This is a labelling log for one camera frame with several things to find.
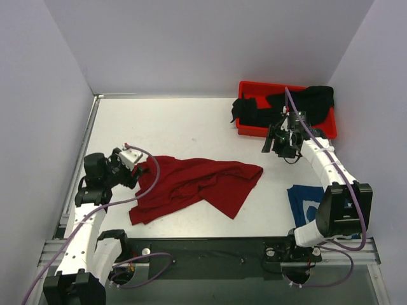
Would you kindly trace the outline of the red t shirt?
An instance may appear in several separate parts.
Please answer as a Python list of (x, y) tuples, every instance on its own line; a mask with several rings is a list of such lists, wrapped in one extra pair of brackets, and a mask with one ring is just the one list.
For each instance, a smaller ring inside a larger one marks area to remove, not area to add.
[(155, 181), (155, 161), (160, 167), (158, 182), (129, 211), (133, 225), (148, 224), (202, 200), (234, 219), (263, 174), (262, 167), (238, 161), (148, 157), (140, 164), (143, 174), (136, 195), (146, 191)]

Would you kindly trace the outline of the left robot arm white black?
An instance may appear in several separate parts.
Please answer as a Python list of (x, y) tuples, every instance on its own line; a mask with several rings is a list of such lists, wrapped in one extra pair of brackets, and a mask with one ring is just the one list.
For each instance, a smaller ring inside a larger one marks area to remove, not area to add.
[(117, 262), (129, 258), (131, 246), (124, 230), (101, 232), (113, 188), (133, 189), (142, 170), (143, 153), (129, 147), (85, 156), (85, 175), (74, 198), (74, 224), (64, 256), (53, 276), (46, 277), (43, 293), (48, 304), (105, 304), (105, 284)]

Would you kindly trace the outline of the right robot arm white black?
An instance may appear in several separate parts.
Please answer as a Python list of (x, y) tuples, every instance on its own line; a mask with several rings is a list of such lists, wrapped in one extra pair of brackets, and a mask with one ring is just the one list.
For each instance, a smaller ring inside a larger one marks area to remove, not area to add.
[(360, 251), (367, 240), (373, 190), (360, 183), (342, 165), (324, 132), (305, 122), (305, 113), (285, 110), (270, 125), (263, 153), (273, 151), (280, 158), (303, 158), (318, 176), (324, 195), (315, 219), (293, 231), (284, 253), (298, 260), (307, 248), (332, 243), (348, 251)]

